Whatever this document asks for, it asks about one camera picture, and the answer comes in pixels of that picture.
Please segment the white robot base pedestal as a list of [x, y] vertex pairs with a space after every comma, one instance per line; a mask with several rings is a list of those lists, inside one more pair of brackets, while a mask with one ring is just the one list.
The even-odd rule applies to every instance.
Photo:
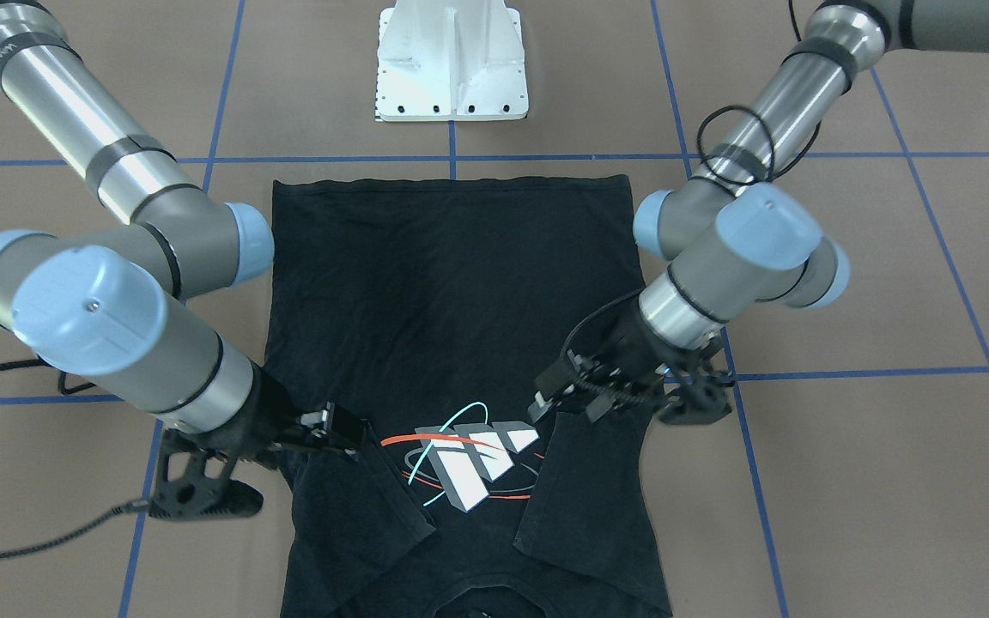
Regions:
[[522, 19], [503, 1], [397, 1], [379, 13], [378, 27], [377, 121], [529, 114]]

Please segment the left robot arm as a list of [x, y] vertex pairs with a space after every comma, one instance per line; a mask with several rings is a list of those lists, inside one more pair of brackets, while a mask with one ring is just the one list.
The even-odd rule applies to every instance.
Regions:
[[731, 412], [734, 376], [713, 366], [719, 333], [757, 304], [811, 309], [844, 292], [851, 263], [813, 215], [778, 187], [857, 75], [888, 52], [989, 52], [989, 1], [824, 1], [743, 118], [678, 191], [657, 191], [634, 218], [637, 245], [667, 267], [617, 310], [596, 351], [567, 336], [535, 380], [533, 421], [549, 412], [644, 409], [667, 425], [711, 425]]

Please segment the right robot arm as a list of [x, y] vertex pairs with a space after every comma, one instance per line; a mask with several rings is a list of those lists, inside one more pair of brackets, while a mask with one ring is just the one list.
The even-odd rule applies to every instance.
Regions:
[[64, 239], [0, 233], [0, 328], [97, 384], [191, 449], [356, 455], [360, 420], [294, 406], [258, 363], [187, 308], [259, 277], [275, 243], [262, 212], [219, 204], [91, 74], [38, 1], [0, 1], [0, 91], [51, 142], [116, 227]]

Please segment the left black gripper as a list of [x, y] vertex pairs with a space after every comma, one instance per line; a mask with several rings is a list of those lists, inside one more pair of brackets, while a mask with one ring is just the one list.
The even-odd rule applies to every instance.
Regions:
[[648, 328], [635, 306], [622, 309], [590, 353], [578, 353], [573, 344], [581, 330], [615, 309], [600, 306], [567, 334], [557, 359], [535, 379], [536, 392], [527, 407], [529, 423], [539, 423], [554, 411], [582, 414], [589, 422], [629, 409], [656, 415], [666, 404], [664, 395], [671, 390], [666, 382], [672, 374], [719, 371], [712, 363], [723, 348], [719, 334], [707, 334], [691, 348], [674, 347]]

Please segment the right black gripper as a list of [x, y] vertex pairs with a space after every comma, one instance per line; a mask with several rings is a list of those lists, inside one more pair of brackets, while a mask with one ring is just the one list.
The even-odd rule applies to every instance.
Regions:
[[228, 456], [277, 467], [278, 452], [325, 451], [357, 457], [366, 425], [341, 404], [297, 406], [289, 392], [263, 368], [256, 368], [250, 395], [228, 423]]

